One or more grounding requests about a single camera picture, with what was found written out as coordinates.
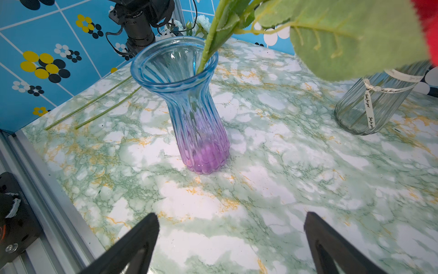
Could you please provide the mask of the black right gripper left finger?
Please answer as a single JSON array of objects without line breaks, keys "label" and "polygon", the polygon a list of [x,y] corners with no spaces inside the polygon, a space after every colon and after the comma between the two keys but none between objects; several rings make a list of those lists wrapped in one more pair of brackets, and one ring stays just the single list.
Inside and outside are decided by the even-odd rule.
[{"label": "black right gripper left finger", "polygon": [[149,213],[82,273],[120,274],[126,269],[128,274],[146,274],[159,231],[157,215]]}]

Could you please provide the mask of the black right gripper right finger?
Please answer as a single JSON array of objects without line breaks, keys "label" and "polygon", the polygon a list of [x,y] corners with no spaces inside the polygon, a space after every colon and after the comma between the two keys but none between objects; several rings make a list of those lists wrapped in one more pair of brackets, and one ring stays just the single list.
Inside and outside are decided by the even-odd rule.
[{"label": "black right gripper right finger", "polygon": [[307,213],[304,231],[317,273],[385,273],[315,212]]}]

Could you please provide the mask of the blue purple ribbed glass vase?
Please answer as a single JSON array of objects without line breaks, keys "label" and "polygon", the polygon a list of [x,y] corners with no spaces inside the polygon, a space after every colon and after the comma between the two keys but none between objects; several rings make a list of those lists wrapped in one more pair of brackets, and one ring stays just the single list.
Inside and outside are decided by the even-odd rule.
[{"label": "blue purple ribbed glass vase", "polygon": [[167,104],[182,162],[197,174],[218,171],[230,143],[209,92],[219,61],[201,64],[205,41],[178,36],[147,46],[131,63],[134,80]]}]

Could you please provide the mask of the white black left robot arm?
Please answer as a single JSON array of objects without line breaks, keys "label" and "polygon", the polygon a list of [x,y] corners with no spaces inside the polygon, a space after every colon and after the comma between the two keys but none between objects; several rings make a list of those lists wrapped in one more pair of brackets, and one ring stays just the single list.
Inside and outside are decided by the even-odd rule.
[{"label": "white black left robot arm", "polygon": [[124,53],[115,47],[113,49],[120,56],[134,57],[155,42],[153,29],[169,23],[174,10],[175,2],[171,0],[115,1],[115,7],[109,12],[108,17],[120,26],[120,30],[116,33],[107,32],[105,37],[126,32],[128,51]]}]

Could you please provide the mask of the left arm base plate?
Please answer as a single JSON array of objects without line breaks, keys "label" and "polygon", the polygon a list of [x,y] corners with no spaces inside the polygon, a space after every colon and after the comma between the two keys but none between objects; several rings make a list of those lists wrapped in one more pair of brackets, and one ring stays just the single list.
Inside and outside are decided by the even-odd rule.
[{"label": "left arm base plate", "polygon": [[13,262],[42,234],[42,227],[11,172],[1,174],[1,267]]}]

